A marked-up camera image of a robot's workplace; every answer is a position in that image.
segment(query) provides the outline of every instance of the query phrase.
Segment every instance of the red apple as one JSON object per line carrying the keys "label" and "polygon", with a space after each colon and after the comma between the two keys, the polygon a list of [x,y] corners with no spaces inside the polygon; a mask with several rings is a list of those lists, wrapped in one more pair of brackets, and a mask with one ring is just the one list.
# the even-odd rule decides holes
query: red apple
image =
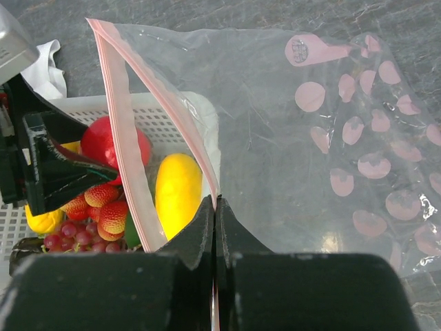
{"label": "red apple", "polygon": [[[141,159],[143,165],[146,166],[150,159],[150,142],[149,139],[140,131],[136,129],[138,134],[138,145],[141,151]],[[112,129],[110,127],[109,116],[101,117],[97,119],[92,125],[84,132],[81,139],[81,154],[98,162],[104,163],[114,169],[118,168],[118,162],[116,161],[115,145],[112,138]],[[121,176],[109,182],[112,185],[121,185]]]}

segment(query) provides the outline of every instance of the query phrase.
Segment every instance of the black bracket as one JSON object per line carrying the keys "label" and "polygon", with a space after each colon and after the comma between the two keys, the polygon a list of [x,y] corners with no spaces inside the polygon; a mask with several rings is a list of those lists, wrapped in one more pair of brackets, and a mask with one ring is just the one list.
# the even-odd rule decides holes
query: black bracket
{"label": "black bracket", "polygon": [[4,90],[0,134],[0,191],[3,203],[27,201],[33,215],[55,210],[88,188],[114,180],[118,173],[66,150],[62,143],[81,140],[87,126],[33,93],[18,74]]}

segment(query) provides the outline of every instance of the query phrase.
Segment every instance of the marble surface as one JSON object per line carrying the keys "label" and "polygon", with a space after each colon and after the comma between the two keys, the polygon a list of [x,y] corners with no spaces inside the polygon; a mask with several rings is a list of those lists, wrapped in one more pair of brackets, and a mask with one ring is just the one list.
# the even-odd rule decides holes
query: marble surface
{"label": "marble surface", "polygon": [[[58,39],[68,96],[104,94],[85,17],[178,31],[282,28],[349,40],[372,32],[387,42],[410,86],[441,122],[441,1],[438,0],[3,0],[36,43]],[[422,330],[441,330],[439,273],[404,280]]]}

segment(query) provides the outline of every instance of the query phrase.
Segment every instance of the grape cluster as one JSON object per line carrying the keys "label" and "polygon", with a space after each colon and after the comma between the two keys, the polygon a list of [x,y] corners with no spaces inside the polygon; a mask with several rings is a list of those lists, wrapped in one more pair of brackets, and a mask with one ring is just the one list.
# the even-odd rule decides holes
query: grape cluster
{"label": "grape cluster", "polygon": [[123,240],[106,241],[98,234],[97,223],[64,221],[55,232],[45,237],[48,252],[101,252],[113,253],[125,249]]}

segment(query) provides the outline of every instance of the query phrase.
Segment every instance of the strawberry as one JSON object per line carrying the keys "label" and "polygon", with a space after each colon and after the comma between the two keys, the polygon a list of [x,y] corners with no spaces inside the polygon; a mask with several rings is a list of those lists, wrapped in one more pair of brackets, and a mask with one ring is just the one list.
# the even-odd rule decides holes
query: strawberry
{"label": "strawberry", "polygon": [[115,201],[101,208],[99,225],[110,234],[122,233],[129,207],[125,201]]}
{"label": "strawberry", "polygon": [[97,185],[85,191],[85,201],[91,207],[103,207],[109,202],[117,200],[119,197],[119,190],[110,184]]}
{"label": "strawberry", "polygon": [[102,239],[107,240],[107,241],[116,241],[116,240],[122,238],[124,235],[124,232],[119,233],[119,234],[111,234],[111,233],[105,231],[100,223],[98,223],[97,229],[98,229],[98,235]]}
{"label": "strawberry", "polygon": [[74,221],[84,221],[89,217],[87,213],[88,203],[85,201],[84,194],[80,194],[60,209],[66,213],[69,219]]}
{"label": "strawberry", "polygon": [[99,222],[99,214],[101,212],[101,208],[98,207],[88,207],[88,215],[89,217],[95,221],[95,222]]}

